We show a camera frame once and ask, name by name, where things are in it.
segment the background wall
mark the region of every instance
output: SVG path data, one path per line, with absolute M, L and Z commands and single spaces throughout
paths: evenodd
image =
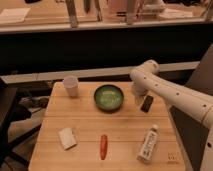
M 0 74 L 200 60 L 212 24 L 0 35 Z

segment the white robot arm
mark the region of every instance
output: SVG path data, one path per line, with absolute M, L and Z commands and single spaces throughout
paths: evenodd
M 135 95 L 145 95 L 151 90 L 163 97 L 171 105 L 179 108 L 192 118 L 209 128 L 201 171 L 213 170 L 213 97 L 157 77 L 159 66 L 149 60 L 134 68 L 130 77 Z

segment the green bowl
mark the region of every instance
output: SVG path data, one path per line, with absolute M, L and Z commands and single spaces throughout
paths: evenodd
M 103 85 L 94 94 L 96 105 L 104 111 L 114 111 L 121 107 L 124 94 L 122 90 L 114 85 Z

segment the wooden table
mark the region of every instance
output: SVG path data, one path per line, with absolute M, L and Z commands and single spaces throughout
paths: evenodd
M 93 95 L 101 85 L 113 84 L 124 92 L 122 107 L 107 114 L 99 110 Z M 79 97 L 69 98 L 61 82 L 54 85 L 45 113 L 29 170 L 72 171 L 184 171 L 184 160 L 177 143 L 165 103 L 154 96 L 148 113 L 140 110 L 143 99 L 135 99 L 130 82 L 80 82 Z M 136 159 L 146 132 L 153 124 L 159 126 L 159 137 L 152 163 Z M 71 127 L 77 146 L 64 151 L 58 131 Z M 108 135 L 105 160 L 100 159 L 102 134 Z
M 102 17 L 104 22 L 125 22 L 125 18 L 116 17 L 109 14 L 109 9 L 106 0 L 99 0 Z M 84 12 L 83 0 L 75 0 L 77 18 L 79 22 L 92 22 L 88 26 L 98 22 L 96 16 L 96 9 L 94 1 L 91 1 L 91 10 L 89 13 Z M 179 9 L 183 11 L 192 11 L 195 17 L 200 17 L 206 10 L 202 6 L 186 7 L 180 4 L 166 4 L 167 8 Z M 69 16 L 67 13 L 66 3 L 56 3 L 55 0 L 42 0 L 36 3 L 27 4 L 24 0 L 1 0 L 0 13 L 4 9 L 14 8 L 30 8 L 25 20 L 21 23 L 1 24 L 0 27 L 8 26 L 29 26 L 29 25 L 45 25 L 45 24 L 63 24 L 69 23 Z

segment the cup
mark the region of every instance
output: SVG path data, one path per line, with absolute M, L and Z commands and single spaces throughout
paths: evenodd
M 63 84 L 70 97 L 78 97 L 78 78 L 76 76 L 66 76 Z

